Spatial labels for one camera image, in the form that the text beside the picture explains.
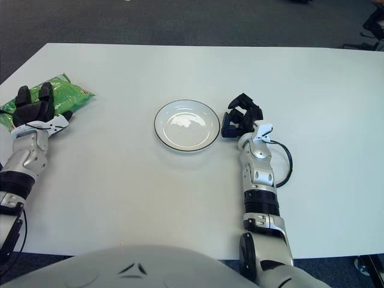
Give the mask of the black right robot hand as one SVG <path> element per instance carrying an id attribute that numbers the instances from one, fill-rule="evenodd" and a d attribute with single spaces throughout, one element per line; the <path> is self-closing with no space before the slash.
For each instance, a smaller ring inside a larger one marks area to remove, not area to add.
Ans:
<path id="1" fill-rule="evenodd" d="M 228 105 L 229 113 L 223 116 L 221 136 L 237 138 L 254 131 L 255 121 L 263 120 L 263 112 L 245 93 L 240 94 Z"/>

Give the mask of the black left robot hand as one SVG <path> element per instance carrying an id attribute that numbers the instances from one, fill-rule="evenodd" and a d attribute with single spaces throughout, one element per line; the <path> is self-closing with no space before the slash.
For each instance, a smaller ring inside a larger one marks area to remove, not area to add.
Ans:
<path id="1" fill-rule="evenodd" d="M 14 103 L 16 110 L 12 117 L 15 127 L 34 121 L 49 122 L 55 115 L 53 87 L 50 82 L 42 84 L 38 92 L 38 101 L 34 103 L 29 88 L 20 87 Z"/>

